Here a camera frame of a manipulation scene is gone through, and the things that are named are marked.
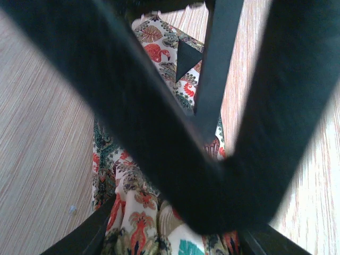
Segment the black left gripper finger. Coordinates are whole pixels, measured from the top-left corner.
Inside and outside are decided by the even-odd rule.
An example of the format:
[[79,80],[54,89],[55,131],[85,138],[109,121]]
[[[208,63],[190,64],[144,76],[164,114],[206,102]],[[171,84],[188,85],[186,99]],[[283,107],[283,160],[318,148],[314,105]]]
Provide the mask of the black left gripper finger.
[[129,24],[102,1],[1,1],[199,234],[268,223],[339,77],[339,1],[273,1],[234,154],[213,160]]
[[52,245],[41,255],[100,254],[103,248],[107,224],[116,196],[113,195],[79,227]]
[[208,22],[193,118],[204,140],[215,132],[244,1],[206,1]]
[[311,255],[270,225],[259,229],[238,231],[242,254],[252,255]]

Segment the paisley patterned necktie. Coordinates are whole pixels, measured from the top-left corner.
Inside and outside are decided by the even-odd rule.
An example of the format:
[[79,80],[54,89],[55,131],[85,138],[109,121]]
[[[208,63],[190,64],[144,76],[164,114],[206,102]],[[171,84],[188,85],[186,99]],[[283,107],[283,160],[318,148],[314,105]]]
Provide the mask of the paisley patterned necktie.
[[[193,111],[203,44],[157,14],[134,33],[182,107]],[[93,126],[92,172],[93,209],[115,199],[102,254],[241,254],[237,232],[193,233],[98,120]]]

